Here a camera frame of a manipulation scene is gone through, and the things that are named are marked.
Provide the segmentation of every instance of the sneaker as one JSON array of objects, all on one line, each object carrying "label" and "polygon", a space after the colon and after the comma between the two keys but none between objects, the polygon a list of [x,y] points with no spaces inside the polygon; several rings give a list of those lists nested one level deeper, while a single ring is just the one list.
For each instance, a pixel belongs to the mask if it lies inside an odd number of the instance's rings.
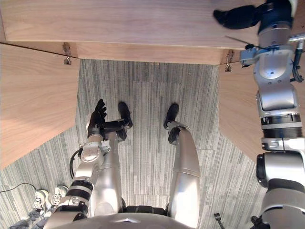
[{"label": "sneaker", "polygon": [[65,197],[68,192],[68,187],[64,185],[56,185],[54,190],[54,196],[52,198],[51,208],[47,210],[43,217],[50,217],[55,211],[56,207],[59,205],[61,198]]},{"label": "sneaker", "polygon": [[41,214],[43,214],[46,211],[46,206],[45,206],[46,193],[49,196],[48,191],[43,189],[39,189],[35,192],[35,202],[33,205],[33,210],[40,212]]},{"label": "sneaker", "polygon": [[61,198],[65,197],[68,192],[68,187],[64,185],[56,185],[54,190],[54,196],[52,198],[52,206],[57,206],[61,201]]},{"label": "sneaker", "polygon": [[45,207],[46,207],[46,209],[49,209],[51,206],[52,206],[52,204],[51,204],[51,202],[50,202],[50,195],[49,195],[49,192],[47,191],[47,190],[44,190],[44,189],[40,189],[43,193],[44,193],[44,195],[45,195],[45,202],[44,202],[44,205],[45,205]]}]

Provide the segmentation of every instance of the metal bracket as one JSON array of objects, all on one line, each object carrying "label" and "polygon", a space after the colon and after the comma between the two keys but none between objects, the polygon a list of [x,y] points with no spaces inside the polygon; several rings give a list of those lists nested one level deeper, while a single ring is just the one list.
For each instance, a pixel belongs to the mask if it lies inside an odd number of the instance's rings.
[{"label": "metal bracket", "polygon": [[67,42],[63,43],[63,51],[65,52],[65,55],[67,56],[66,59],[64,59],[63,63],[66,65],[71,65],[71,50],[70,50],[70,45]]},{"label": "metal bracket", "polygon": [[230,49],[228,54],[227,54],[227,63],[226,63],[226,67],[225,67],[225,72],[226,73],[230,73],[232,71],[232,67],[230,65],[230,63],[232,62],[232,59],[234,57],[234,50]]}]

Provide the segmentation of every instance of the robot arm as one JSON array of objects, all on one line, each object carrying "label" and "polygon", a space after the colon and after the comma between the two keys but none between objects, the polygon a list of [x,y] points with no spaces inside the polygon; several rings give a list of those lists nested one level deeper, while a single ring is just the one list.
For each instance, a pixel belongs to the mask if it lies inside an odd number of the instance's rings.
[{"label": "robot arm", "polygon": [[[251,27],[260,21],[259,46],[247,45],[241,52],[243,67],[255,65],[262,148],[268,151],[257,156],[258,182],[268,188],[261,208],[262,223],[257,228],[301,229],[305,225],[305,138],[296,90],[291,85],[303,80],[297,70],[304,34],[290,36],[296,4],[295,0],[267,0],[257,8],[214,11],[218,22],[230,29]],[[239,15],[245,20],[240,22]],[[294,62],[290,41],[298,41]]]}]

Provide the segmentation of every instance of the floor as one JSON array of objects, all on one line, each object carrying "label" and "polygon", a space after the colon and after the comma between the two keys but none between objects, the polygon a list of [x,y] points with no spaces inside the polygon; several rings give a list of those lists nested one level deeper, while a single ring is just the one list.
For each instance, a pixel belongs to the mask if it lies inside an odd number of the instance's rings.
[{"label": "floor", "polygon": [[[69,158],[86,141],[86,120],[100,98],[106,120],[119,117],[125,101],[134,126],[119,144],[122,195],[128,205],[165,207],[168,202],[175,148],[167,142],[163,119],[177,102],[177,121],[191,129],[201,166],[201,229],[217,229],[219,212],[226,229],[251,227],[265,189],[255,178],[255,164],[218,128],[218,66],[82,60],[76,126],[66,130],[0,171],[1,190],[30,182],[50,193],[69,185]],[[32,207],[30,186],[2,193],[0,225],[7,228]]]}]

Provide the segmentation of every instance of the wooden panel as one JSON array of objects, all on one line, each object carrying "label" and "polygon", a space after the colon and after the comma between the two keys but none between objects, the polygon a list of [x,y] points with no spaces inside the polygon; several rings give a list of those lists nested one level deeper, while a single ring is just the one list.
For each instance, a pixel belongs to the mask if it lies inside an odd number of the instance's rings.
[{"label": "wooden panel", "polygon": [[[17,45],[20,47],[26,47],[31,49],[42,50],[46,52],[53,52],[57,54],[64,55],[65,52],[63,51],[63,42],[10,42],[7,41],[5,38],[3,23],[2,23],[2,16],[0,11],[0,42],[5,44],[12,44]],[[76,45],[72,42],[69,43],[71,56],[76,57]]]},{"label": "wooden panel", "polygon": [[9,41],[93,41],[240,49],[257,41],[257,27],[222,28],[215,9],[229,10],[263,0],[2,0]]},{"label": "wooden panel", "polygon": [[[253,66],[241,68],[240,64],[231,64],[233,71],[224,72],[224,65],[219,68],[219,127],[243,153],[256,161],[256,156],[263,153],[261,148],[260,119],[256,105],[257,85],[253,77]],[[305,58],[302,59],[301,74],[305,75]],[[305,122],[305,86],[293,83],[297,89],[301,118]]]},{"label": "wooden panel", "polygon": [[172,45],[76,43],[81,59],[220,64],[223,49]]},{"label": "wooden panel", "polygon": [[75,123],[79,59],[1,48],[1,168]]}]

